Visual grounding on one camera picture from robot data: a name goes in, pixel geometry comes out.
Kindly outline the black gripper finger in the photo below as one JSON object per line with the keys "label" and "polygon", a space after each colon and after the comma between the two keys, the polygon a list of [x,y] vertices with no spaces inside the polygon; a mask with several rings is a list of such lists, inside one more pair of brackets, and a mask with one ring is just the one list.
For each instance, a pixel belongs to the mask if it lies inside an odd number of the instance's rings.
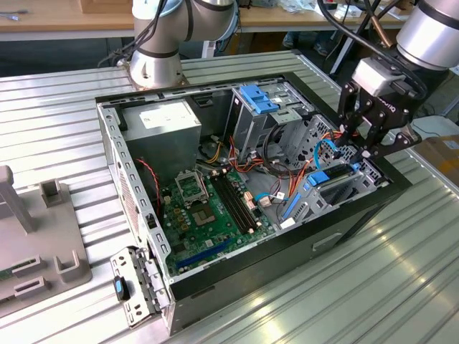
{"label": "black gripper finger", "polygon": [[390,144],[383,144],[382,140],[388,132],[388,130],[371,125],[363,143],[354,155],[354,160],[381,158],[410,148],[422,141],[422,137],[412,129],[409,123],[401,128]]}
{"label": "black gripper finger", "polygon": [[347,82],[341,90],[338,108],[341,136],[338,139],[338,147],[348,144],[361,122],[358,111],[355,108],[358,95],[359,86],[355,81]]}

